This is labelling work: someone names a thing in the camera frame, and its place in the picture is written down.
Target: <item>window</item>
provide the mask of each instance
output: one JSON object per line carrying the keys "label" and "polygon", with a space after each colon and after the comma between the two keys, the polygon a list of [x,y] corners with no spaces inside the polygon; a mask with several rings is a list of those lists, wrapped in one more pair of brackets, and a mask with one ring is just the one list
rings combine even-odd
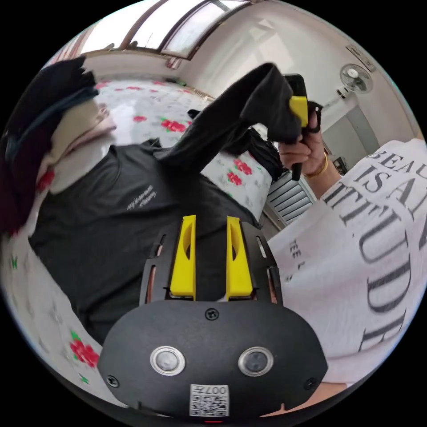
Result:
{"label": "window", "polygon": [[142,24],[132,42],[138,47],[158,49],[171,28],[201,0],[169,0]]}
{"label": "window", "polygon": [[164,53],[186,57],[201,37],[228,12],[248,3],[247,1],[223,0],[206,4],[190,16],[166,45]]}
{"label": "window", "polygon": [[105,49],[114,43],[118,48],[135,21],[159,0],[143,0],[118,10],[93,25],[81,53]]}
{"label": "window", "polygon": [[86,29],[77,55],[136,49],[191,59],[221,22],[247,0],[142,0]]}

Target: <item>screw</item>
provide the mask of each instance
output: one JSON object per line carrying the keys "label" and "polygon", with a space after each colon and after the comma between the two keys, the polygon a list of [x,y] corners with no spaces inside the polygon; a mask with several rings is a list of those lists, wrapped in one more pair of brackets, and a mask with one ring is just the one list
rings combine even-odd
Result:
{"label": "screw", "polygon": [[306,390],[313,390],[317,385],[317,379],[316,378],[310,378],[306,381],[304,384],[304,388]]}
{"label": "screw", "polygon": [[206,310],[205,317],[208,320],[217,320],[219,317],[219,311],[216,308],[209,308]]}
{"label": "screw", "polygon": [[119,387],[119,382],[117,381],[116,378],[114,378],[112,375],[109,375],[107,377],[107,383],[109,384],[110,387],[112,388],[118,388]]}

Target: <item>finger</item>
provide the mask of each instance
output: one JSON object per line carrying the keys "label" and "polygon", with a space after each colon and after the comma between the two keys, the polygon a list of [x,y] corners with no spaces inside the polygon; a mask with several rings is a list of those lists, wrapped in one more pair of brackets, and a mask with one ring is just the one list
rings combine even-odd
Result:
{"label": "finger", "polygon": [[302,142],[298,142],[295,145],[286,145],[284,143],[280,143],[278,145],[278,151],[281,155],[304,154],[305,156],[309,156],[311,154],[311,149]]}
{"label": "finger", "polygon": [[[300,141],[302,141],[302,135],[300,135],[300,136],[297,138],[297,140],[296,140],[295,144],[290,145],[290,146],[295,146],[295,145],[297,145]],[[286,145],[286,144],[285,144],[284,142],[279,142],[279,143],[278,143],[278,149],[279,149],[280,147],[282,147],[283,145]]]}
{"label": "finger", "polygon": [[287,169],[292,169],[295,163],[304,163],[307,159],[308,156],[304,154],[287,154],[285,156],[280,156],[280,160]]}
{"label": "finger", "polygon": [[317,127],[317,114],[315,111],[311,113],[311,116],[308,120],[308,126],[310,129],[316,129]]}

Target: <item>floral bedsheet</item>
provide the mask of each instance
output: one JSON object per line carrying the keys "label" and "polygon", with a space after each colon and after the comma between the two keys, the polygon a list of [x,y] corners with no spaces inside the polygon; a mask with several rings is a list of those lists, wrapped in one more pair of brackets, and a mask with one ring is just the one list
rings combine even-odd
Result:
{"label": "floral bedsheet", "polygon": [[[187,111],[206,106],[205,101],[185,88],[161,81],[111,78],[101,82],[98,89],[98,101],[108,105],[117,123],[111,138],[117,144],[158,137],[163,146],[173,146],[190,125]],[[99,161],[110,143],[108,138],[93,143],[92,160]],[[71,162],[67,170],[56,170],[56,177],[84,166]],[[234,158],[219,154],[202,173],[260,218],[271,178],[250,155]],[[68,298],[29,246],[28,235],[35,228],[47,191],[36,199],[19,234],[1,242],[0,272],[6,301],[28,343],[49,366],[78,387],[124,406],[114,398],[97,370],[101,346],[87,334]]]}

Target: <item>black border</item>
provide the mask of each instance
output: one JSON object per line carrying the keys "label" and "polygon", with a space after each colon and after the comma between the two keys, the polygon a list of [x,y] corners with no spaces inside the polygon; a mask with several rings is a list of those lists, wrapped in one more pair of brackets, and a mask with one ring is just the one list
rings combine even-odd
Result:
{"label": "black border", "polygon": [[[89,405],[103,412],[104,414],[107,414],[111,418],[120,422],[124,422],[131,427],[139,427],[142,424],[150,425],[152,427],[174,427],[174,426],[175,427],[193,427],[194,425],[200,425],[199,423],[180,421],[173,418],[142,415],[142,413],[134,409],[118,407],[102,399],[99,399],[98,397],[90,393],[87,393],[86,391],[70,383],[68,380],[64,379],[61,375],[58,375],[56,372],[54,372],[50,367],[48,367],[44,363],[43,365],[49,370],[51,374],[55,376],[55,378],[61,384],[66,386],[72,393],[78,396],[81,400],[85,401],[86,403],[89,403]],[[368,380],[375,373],[375,371],[371,372],[367,377],[363,378],[357,384],[354,384],[353,386],[347,388],[345,391],[339,393],[338,395],[333,396],[327,400],[324,400],[323,402],[320,402],[316,405],[312,405],[308,408],[304,408],[295,412],[290,412],[289,414],[285,414],[285,415],[258,418],[253,421],[251,420],[250,422],[247,422],[247,421],[244,423],[223,422],[220,425],[224,427],[233,427],[233,426],[294,427],[300,424],[301,422],[314,418],[318,414],[326,411],[327,409],[331,408],[335,404],[341,402],[345,397],[347,397],[354,390],[359,388],[366,380]]]}
{"label": "black border", "polygon": [[[95,21],[131,3],[114,2],[100,9],[99,2],[86,2],[84,6],[74,2],[61,4],[60,8],[52,6],[52,10],[50,6],[41,7],[39,4],[26,4],[24,8],[21,4],[8,4],[8,25],[4,22],[0,28],[3,36],[4,121],[7,121],[26,85],[56,51]],[[424,125],[426,85],[422,76],[419,76],[424,61],[425,22],[423,14],[419,13],[418,3],[407,1],[404,5],[389,6],[387,10],[376,10],[370,4],[353,7],[308,0],[293,3],[332,23],[362,45],[397,84],[419,120],[421,129],[424,129],[424,134],[427,133]],[[421,347],[424,347],[426,306],[424,298],[401,343],[365,384],[337,405],[334,405],[334,399],[321,403],[325,409],[332,405],[334,408],[305,422],[305,425],[399,423],[400,418],[407,423],[408,415],[423,419],[425,353]],[[114,414],[107,416],[100,412],[104,412],[103,409],[93,409],[90,396],[81,394],[81,398],[76,397],[61,385],[62,378],[57,381],[53,375],[46,375],[45,367],[22,339],[3,303],[0,305],[0,314],[3,332],[0,366],[4,419],[9,415],[8,418],[12,418],[14,423],[22,425],[37,421],[48,426],[68,422],[84,426],[101,423],[103,427],[121,425],[114,421]],[[351,391],[348,389],[337,399],[344,398]],[[318,407],[312,407],[313,415]],[[286,417],[292,416],[296,423],[301,423],[309,417],[308,412],[300,410]],[[281,417],[275,418],[272,422],[286,425]],[[146,424],[152,426],[153,420],[150,417]],[[267,420],[264,418],[256,422],[266,425],[271,422]]]}

